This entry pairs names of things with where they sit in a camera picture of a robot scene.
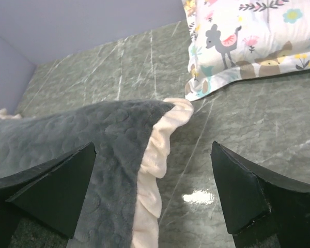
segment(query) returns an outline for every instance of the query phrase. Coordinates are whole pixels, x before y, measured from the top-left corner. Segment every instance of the purple wall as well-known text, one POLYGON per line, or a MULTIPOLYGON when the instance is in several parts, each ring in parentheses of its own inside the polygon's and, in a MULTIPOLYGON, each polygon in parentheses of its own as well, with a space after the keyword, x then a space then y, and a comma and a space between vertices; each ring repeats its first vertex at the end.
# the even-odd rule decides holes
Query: purple wall
POLYGON ((14 113, 36 66, 0 38, 0 109, 14 113))
POLYGON ((36 65, 183 19, 181 0, 0 0, 0 37, 36 65))

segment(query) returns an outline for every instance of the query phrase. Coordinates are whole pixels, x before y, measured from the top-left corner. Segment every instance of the gray marble surface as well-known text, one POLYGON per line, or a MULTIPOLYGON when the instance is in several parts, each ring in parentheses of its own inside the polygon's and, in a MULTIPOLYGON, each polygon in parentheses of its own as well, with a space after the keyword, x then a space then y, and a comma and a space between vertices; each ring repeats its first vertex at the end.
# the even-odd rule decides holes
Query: gray marble surface
MULTIPOLYGON (((38 67, 17 112, 42 116, 102 100, 183 97, 186 22, 38 67)), ((310 71, 232 83, 193 103, 171 138, 160 248, 234 247, 213 178, 214 140, 271 170, 310 183, 310 71)))

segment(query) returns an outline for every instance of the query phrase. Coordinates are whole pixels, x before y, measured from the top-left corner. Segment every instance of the gray blanket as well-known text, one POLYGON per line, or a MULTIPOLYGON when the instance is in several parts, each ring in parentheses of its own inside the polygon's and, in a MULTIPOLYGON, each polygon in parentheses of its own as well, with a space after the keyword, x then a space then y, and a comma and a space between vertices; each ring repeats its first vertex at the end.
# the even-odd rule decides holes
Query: gray blanket
MULTIPOLYGON (((0 178, 94 142, 94 171, 67 247, 130 247, 137 172, 153 125, 172 107, 151 100, 101 102, 38 119, 0 120, 0 178)), ((23 228, 20 234, 33 231, 32 225, 23 228)), ((17 239, 15 247, 51 247, 44 242, 53 238, 17 239)))

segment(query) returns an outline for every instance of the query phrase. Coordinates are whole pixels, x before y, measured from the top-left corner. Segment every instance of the quilted blanket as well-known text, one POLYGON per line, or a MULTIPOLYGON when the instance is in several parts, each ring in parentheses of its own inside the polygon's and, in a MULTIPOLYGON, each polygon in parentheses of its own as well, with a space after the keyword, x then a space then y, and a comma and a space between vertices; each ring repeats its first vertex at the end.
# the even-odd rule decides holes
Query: quilted blanket
POLYGON ((193 107, 185 99, 100 102, 42 118, 0 119, 0 178, 94 142, 97 157, 67 247, 158 247, 169 136, 193 107))

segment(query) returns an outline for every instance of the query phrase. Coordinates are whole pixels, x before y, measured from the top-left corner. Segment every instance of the floral pillowcase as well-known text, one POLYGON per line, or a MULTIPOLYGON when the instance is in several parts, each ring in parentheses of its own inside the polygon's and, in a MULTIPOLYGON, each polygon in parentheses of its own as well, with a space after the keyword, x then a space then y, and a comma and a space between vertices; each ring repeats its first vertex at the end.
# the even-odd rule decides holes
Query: floral pillowcase
POLYGON ((185 97, 233 81, 310 69, 310 0, 186 0, 191 35, 185 97))

